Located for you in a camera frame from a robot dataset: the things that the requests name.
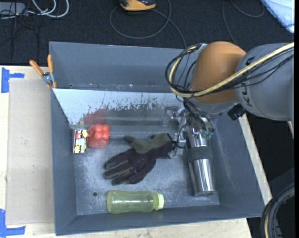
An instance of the cardboard sheet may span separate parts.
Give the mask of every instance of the cardboard sheet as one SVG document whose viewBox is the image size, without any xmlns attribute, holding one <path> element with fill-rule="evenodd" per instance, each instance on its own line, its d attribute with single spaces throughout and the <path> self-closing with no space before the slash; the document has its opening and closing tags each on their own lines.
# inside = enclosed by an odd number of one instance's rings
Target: cardboard sheet
<svg viewBox="0 0 299 238">
<path fill-rule="evenodd" d="M 50 90 L 10 79 L 6 223 L 53 223 Z"/>
</svg>

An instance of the power cord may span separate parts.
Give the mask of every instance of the power cord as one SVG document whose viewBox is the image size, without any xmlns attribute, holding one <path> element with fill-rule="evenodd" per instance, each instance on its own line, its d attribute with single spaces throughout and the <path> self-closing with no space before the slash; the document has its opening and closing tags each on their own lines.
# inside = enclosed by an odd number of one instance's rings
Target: power cord
<svg viewBox="0 0 299 238">
<path fill-rule="evenodd" d="M 131 38 L 131 39 L 138 39 L 138 40 L 141 40 L 141 39 L 147 39 L 147 38 L 151 38 L 151 37 L 154 37 L 156 36 L 157 34 L 159 34 L 161 31 L 164 30 L 164 28 L 166 27 L 166 25 L 170 22 L 175 28 L 176 30 L 179 32 L 181 38 L 182 38 L 182 41 L 183 41 L 183 44 L 184 44 L 184 47 L 186 48 L 186 41 L 185 41 L 185 38 L 183 36 L 183 34 L 181 33 L 181 31 L 179 30 L 179 28 L 176 26 L 176 24 L 171 21 L 170 19 L 170 16 L 171 16 L 171 4 L 170 4 L 170 0 L 167 0 L 168 1 L 168 5 L 169 5 L 169 13 L 168 13 L 168 16 L 165 16 L 163 13 L 161 13 L 160 11 L 158 10 L 155 10 L 155 9 L 152 9 L 154 12 L 158 13 L 159 15 L 163 16 L 164 18 L 166 18 L 166 22 L 164 23 L 163 27 L 160 28 L 156 33 L 154 34 L 151 34 L 151 35 L 148 35 L 148 36 L 144 36 L 144 37 L 134 37 L 134 36 L 129 36 L 129 35 L 126 35 L 126 34 L 123 34 L 121 33 L 120 31 L 118 31 L 113 23 L 112 23 L 112 14 L 114 13 L 115 10 L 117 10 L 119 7 L 116 7 L 112 10 L 112 12 L 110 13 L 110 17 L 109 17 L 109 20 L 110 20 L 110 24 L 111 24 L 111 27 L 113 28 L 114 31 L 116 31 L 118 34 L 124 36 L 124 37 L 127 37 L 127 38 Z"/>
<path fill-rule="evenodd" d="M 277 238 L 280 237 L 277 234 L 276 217 L 280 206 L 287 200 L 295 196 L 295 185 L 290 184 L 278 196 L 272 198 L 265 206 L 261 221 L 260 231 L 263 238 Z"/>
<path fill-rule="evenodd" d="M 52 18 L 61 18 L 61 17 L 66 16 L 68 14 L 68 12 L 69 12 L 69 1 L 68 0 L 65 0 L 65 2 L 66 2 L 66 11 L 63 14 L 61 14 L 61 15 L 58 15 L 58 13 L 57 13 L 57 15 L 52 15 L 52 13 L 55 11 L 55 9 L 57 7 L 56 0 L 52 0 L 53 3 L 54 3 L 54 6 L 53 6 L 53 8 L 51 10 L 48 10 L 48 8 L 45 9 L 45 10 L 42 10 L 38 6 L 38 4 L 35 2 L 35 0 L 31 0 L 31 1 L 34 4 L 34 6 L 36 7 L 36 9 L 39 11 L 39 13 L 35 12 L 35 11 L 28 11 L 28 13 L 32 13 L 32 14 L 36 14 L 36 15 L 41 15 L 41 16 L 45 15 L 45 16 L 52 17 Z"/>
<path fill-rule="evenodd" d="M 243 15 L 248 16 L 248 17 L 259 18 L 259 17 L 262 17 L 262 16 L 264 15 L 264 13 L 265 13 L 265 6 L 264 6 L 263 3 L 262 3 L 262 7 L 263 7 L 263 11 L 262 11 L 262 13 L 259 14 L 259 15 L 252 15 L 252 14 L 248 14 L 248 13 L 242 11 L 241 9 L 239 9 L 239 8 L 234 4 L 234 2 L 233 2 L 232 0 L 228 0 L 228 1 L 230 2 L 230 4 L 231 4 L 236 10 L 238 10 L 240 13 L 242 13 Z M 225 0 L 222 0 L 222 18 L 223 18 L 223 21 L 224 21 L 224 25 L 225 25 L 225 27 L 226 27 L 226 29 L 227 29 L 227 31 L 228 31 L 228 33 L 229 33 L 229 35 L 230 35 L 232 41 L 234 42 L 234 44 L 237 45 L 238 43 L 237 43 L 236 40 L 234 39 L 234 37 L 233 37 L 233 35 L 232 35 L 232 33 L 231 33 L 229 27 L 228 27 L 226 18 L 225 18 L 224 5 L 225 5 Z"/>
<path fill-rule="evenodd" d="M 176 95 L 179 95 L 183 98 L 192 98 L 192 97 L 199 97 L 199 96 L 203 96 L 206 94 L 210 94 L 212 92 L 215 91 L 223 91 L 223 90 L 227 90 L 227 89 L 231 89 L 233 86 L 231 83 L 233 80 L 239 78 L 239 77 L 243 77 L 245 76 L 246 73 L 254 70 L 255 68 L 257 68 L 258 66 L 261 66 L 261 64 L 263 64 L 264 62 L 274 59 L 276 58 L 278 55 L 284 53 L 284 52 L 288 52 L 290 50 L 292 50 L 295 46 L 295 43 L 289 43 L 287 45 L 284 45 L 282 47 L 280 47 L 279 49 L 272 51 L 271 53 L 263 56 L 261 59 L 256 60 L 255 62 L 247 65 L 245 68 L 241 69 L 240 71 L 236 72 L 235 74 L 233 74 L 232 76 L 228 77 L 227 79 L 221 81 L 220 83 L 206 89 L 206 90 L 201 90 L 201 91 L 191 91 L 191 90 L 187 90 L 184 89 L 185 87 L 181 87 L 181 86 L 177 86 L 173 84 L 173 78 L 174 78 L 174 73 L 177 70 L 178 64 L 180 63 L 181 59 L 183 56 L 191 54 L 192 52 L 196 51 L 199 49 L 200 45 L 193 45 L 190 46 L 189 48 L 187 48 L 186 50 L 184 50 L 183 52 L 181 52 L 180 55 L 178 55 L 177 57 L 175 57 L 167 66 L 166 71 L 165 71 L 165 77 L 166 80 L 170 86 L 170 89 L 173 93 L 175 93 Z M 171 66 L 171 64 L 173 64 L 170 73 L 168 74 L 168 70 Z"/>
</svg>

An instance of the black glove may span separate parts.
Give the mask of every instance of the black glove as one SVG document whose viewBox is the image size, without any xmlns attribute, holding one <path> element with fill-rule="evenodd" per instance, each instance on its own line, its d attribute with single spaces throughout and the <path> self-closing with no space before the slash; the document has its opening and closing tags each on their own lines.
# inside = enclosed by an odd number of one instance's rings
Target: black glove
<svg viewBox="0 0 299 238">
<path fill-rule="evenodd" d="M 131 136 L 124 136 L 123 140 L 132 148 L 115 155 L 108 160 L 104 167 L 108 169 L 104 173 L 106 179 L 111 179 L 112 184 L 120 184 L 124 181 L 138 183 L 153 169 L 158 158 L 169 158 L 173 141 L 169 134 L 162 133 L 153 136 L 150 140 L 138 140 Z"/>
</svg>

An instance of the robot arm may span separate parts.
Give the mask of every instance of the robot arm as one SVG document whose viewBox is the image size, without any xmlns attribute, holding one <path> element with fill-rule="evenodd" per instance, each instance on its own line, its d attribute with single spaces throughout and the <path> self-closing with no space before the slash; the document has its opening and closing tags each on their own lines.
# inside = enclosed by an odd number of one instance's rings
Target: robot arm
<svg viewBox="0 0 299 238">
<path fill-rule="evenodd" d="M 179 57 L 167 81 L 172 92 L 201 114 L 211 116 L 240 105 L 259 117 L 289 121 L 294 129 L 294 43 L 262 45 L 248 53 L 228 42 L 205 45 L 187 89 L 173 84 Z"/>
<path fill-rule="evenodd" d="M 189 85 L 186 80 L 175 84 L 182 58 L 196 51 Z M 214 191 L 211 116 L 227 112 L 236 119 L 248 111 L 289 121 L 294 129 L 294 43 L 262 45 L 248 53 L 228 42 L 193 45 L 168 65 L 166 79 L 171 91 L 183 97 L 188 113 L 181 130 L 195 196 Z"/>
</svg>

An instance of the glove finger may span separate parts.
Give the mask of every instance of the glove finger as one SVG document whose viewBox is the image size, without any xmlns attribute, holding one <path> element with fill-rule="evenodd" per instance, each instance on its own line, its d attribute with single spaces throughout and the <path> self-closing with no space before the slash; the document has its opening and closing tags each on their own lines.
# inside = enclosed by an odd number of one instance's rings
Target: glove finger
<svg viewBox="0 0 299 238">
<path fill-rule="evenodd" d="M 148 166 L 144 167 L 136 174 L 132 174 L 130 177 L 128 177 L 129 183 L 136 184 L 141 182 L 144 179 L 144 177 L 154 168 L 155 164 L 156 164 L 156 160 L 153 159 L 153 161 L 149 163 Z"/>
<path fill-rule="evenodd" d="M 129 163 L 125 163 L 125 164 L 122 164 L 122 165 L 118 166 L 115 169 L 111 169 L 109 171 L 106 171 L 103 176 L 106 179 L 111 179 L 111 178 L 116 177 L 116 176 L 125 175 L 126 173 L 130 172 L 131 169 L 132 169 L 132 167 L 129 165 Z"/>
<path fill-rule="evenodd" d="M 112 185 L 118 185 L 118 184 L 123 183 L 124 181 L 126 181 L 129 178 L 130 175 L 131 175 L 131 172 L 128 172 L 122 176 L 114 178 L 112 180 Z"/>
<path fill-rule="evenodd" d="M 126 163 L 128 160 L 128 155 L 131 153 L 132 149 L 129 149 L 126 152 L 115 155 L 104 164 L 104 168 L 109 170 L 115 169 L 116 167 Z"/>
</svg>

